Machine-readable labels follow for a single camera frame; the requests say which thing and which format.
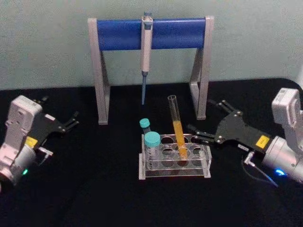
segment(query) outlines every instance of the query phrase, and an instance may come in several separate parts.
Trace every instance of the orange liquid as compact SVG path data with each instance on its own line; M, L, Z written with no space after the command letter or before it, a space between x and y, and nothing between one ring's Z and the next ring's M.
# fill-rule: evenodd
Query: orange liquid
M187 159L187 150L185 147L181 121L173 121L173 125L174 125L175 135L177 138L180 157L183 159Z

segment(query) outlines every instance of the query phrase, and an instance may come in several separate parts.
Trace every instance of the light green wall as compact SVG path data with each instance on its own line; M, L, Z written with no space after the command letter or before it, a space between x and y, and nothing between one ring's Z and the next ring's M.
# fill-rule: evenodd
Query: light green wall
M303 62L302 0L2 0L0 89L93 85L87 18L215 16L211 80L286 77ZM152 51L149 83L189 79L194 50ZM139 51L106 52L114 85L140 84Z

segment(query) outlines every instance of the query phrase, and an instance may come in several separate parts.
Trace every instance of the pipette stand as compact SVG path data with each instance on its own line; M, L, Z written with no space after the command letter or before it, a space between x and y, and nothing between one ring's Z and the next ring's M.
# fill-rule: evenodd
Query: pipette stand
M187 148L187 160L179 156L176 136L161 135L160 155L151 159L144 150L144 135L142 135L142 153L139 154L139 180L147 177L164 176L203 176L210 178L212 154L209 146L192 143L193 135L184 134Z
M110 84L107 79L103 51L140 50L141 20L102 21L89 18L88 25L98 123L105 125L108 124ZM153 26L152 49L197 49L189 85L196 118L204 120L214 17L155 19Z

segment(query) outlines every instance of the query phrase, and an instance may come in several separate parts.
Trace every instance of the teal cap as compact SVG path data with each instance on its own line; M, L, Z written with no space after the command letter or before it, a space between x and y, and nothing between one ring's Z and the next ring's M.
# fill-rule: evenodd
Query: teal cap
M150 121L147 118L143 118L139 121L141 128L147 128L150 126Z
M158 146L160 142L160 135L155 131L150 131L144 135L144 144L150 148Z

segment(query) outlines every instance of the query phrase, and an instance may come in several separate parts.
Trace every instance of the yellow label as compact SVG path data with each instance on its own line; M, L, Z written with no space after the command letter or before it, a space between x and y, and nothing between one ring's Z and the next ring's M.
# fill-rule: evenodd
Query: yellow label
M269 138L267 136L261 136L260 139L257 141L256 145L260 148L264 148L268 143Z
M27 140L25 141L25 143L30 146L31 148L33 148L36 143L38 142L38 140L34 139L34 138L31 138L31 137L27 137Z

